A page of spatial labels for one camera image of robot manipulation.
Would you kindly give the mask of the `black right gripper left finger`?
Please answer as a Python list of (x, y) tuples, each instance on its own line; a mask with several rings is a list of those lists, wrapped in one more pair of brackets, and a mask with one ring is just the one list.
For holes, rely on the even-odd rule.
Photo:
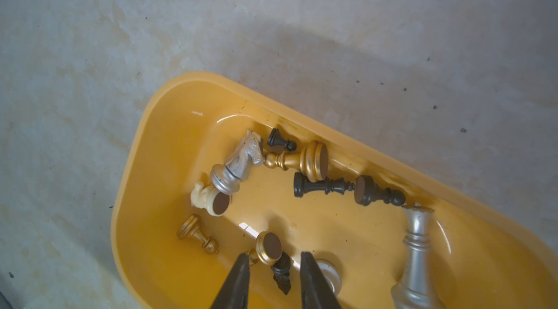
[(237, 257), (210, 309), (247, 309), (249, 283), (249, 257), (246, 253), (241, 253)]

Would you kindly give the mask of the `silver rook chess piece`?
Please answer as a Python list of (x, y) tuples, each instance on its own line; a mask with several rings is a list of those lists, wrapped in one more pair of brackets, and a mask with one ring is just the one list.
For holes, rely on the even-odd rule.
[(341, 292), (341, 273), (337, 270), (334, 264), (325, 259), (317, 259), (316, 263), (318, 264), (318, 268), (321, 270), (323, 276), (326, 279), (326, 282), (331, 288), (331, 291), (337, 297)]

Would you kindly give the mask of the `gold pawn chess piece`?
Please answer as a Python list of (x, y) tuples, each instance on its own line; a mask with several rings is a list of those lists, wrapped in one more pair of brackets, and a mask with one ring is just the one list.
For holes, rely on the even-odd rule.
[(283, 253), (279, 237), (271, 232), (264, 231), (256, 239), (255, 247), (247, 252), (249, 265), (263, 263), (272, 266), (276, 264)]
[(179, 240), (197, 240), (201, 249), (208, 255), (216, 255), (219, 252), (218, 242), (210, 236), (206, 236), (202, 231), (200, 216), (197, 214), (190, 215), (178, 228), (176, 235)]

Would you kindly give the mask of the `black bishop chess piece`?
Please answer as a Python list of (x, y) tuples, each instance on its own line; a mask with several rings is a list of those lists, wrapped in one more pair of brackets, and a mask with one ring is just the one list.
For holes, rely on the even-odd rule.
[(294, 196), (302, 198), (305, 194), (313, 191), (323, 191), (325, 194), (339, 193), (344, 195), (346, 191), (354, 191), (355, 184), (345, 181), (343, 178), (327, 178), (322, 181), (311, 182), (302, 173), (294, 174)]

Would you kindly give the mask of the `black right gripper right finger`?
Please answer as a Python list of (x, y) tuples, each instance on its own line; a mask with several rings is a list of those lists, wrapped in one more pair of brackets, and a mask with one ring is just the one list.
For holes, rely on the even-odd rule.
[(300, 278), (303, 309), (341, 309), (310, 252), (301, 253)]

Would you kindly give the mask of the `gold bishop chess piece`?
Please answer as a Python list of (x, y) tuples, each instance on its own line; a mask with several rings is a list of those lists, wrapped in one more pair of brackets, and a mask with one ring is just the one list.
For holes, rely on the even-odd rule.
[(313, 183), (327, 178), (328, 164), (328, 148), (319, 141), (310, 142), (300, 152), (270, 152), (264, 158), (267, 168), (280, 168), (284, 171), (295, 169)]

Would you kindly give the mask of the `silver queen chess piece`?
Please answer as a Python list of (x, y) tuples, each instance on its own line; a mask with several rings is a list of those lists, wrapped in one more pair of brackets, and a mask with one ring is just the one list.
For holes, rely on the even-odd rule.
[(422, 206), (403, 207), (408, 229), (403, 239), (407, 259), (400, 281), (390, 293), (396, 308), (444, 308), (434, 289), (430, 271), (432, 243), (428, 228), (434, 210)]

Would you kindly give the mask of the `cream knight chess piece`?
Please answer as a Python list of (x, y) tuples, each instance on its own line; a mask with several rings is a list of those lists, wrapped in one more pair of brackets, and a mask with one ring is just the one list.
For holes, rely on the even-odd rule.
[(195, 183), (190, 193), (190, 204), (198, 209), (206, 210), (214, 217), (224, 215), (230, 203), (230, 195), (222, 193), (213, 185), (205, 186), (201, 181)]

